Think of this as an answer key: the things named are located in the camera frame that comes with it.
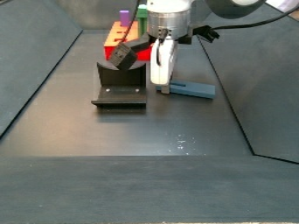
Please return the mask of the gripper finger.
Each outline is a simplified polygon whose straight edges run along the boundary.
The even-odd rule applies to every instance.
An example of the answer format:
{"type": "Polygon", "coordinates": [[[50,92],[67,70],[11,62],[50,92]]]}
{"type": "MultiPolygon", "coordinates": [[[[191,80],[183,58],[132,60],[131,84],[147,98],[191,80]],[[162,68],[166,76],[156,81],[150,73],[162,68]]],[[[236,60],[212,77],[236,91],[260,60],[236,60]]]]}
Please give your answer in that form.
{"type": "Polygon", "coordinates": [[[171,93],[171,87],[170,85],[162,86],[162,93],[168,95],[171,93]]]}

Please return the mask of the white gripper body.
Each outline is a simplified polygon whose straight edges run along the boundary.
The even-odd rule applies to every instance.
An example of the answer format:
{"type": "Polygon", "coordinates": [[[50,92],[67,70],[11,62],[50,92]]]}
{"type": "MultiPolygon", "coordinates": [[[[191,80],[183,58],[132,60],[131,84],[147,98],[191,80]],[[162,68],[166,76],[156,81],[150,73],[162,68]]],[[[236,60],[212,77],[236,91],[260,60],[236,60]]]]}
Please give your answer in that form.
{"type": "Polygon", "coordinates": [[[176,61],[178,42],[167,38],[163,43],[154,42],[151,51],[151,82],[159,86],[167,86],[174,73],[176,61]]]}

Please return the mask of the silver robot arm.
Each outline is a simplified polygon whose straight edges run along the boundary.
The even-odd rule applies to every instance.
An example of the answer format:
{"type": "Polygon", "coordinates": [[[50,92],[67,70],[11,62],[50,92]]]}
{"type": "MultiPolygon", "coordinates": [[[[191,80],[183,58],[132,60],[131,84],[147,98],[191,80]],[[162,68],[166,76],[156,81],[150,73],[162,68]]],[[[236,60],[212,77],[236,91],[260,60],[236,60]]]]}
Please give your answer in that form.
{"type": "MultiPolygon", "coordinates": [[[[151,82],[164,94],[171,92],[171,78],[179,40],[200,34],[208,41],[219,34],[203,25],[192,25],[195,0],[147,0],[147,31],[156,38],[151,51],[151,82]]],[[[242,18],[252,13],[266,0],[204,0],[211,11],[222,18],[242,18]]]]}

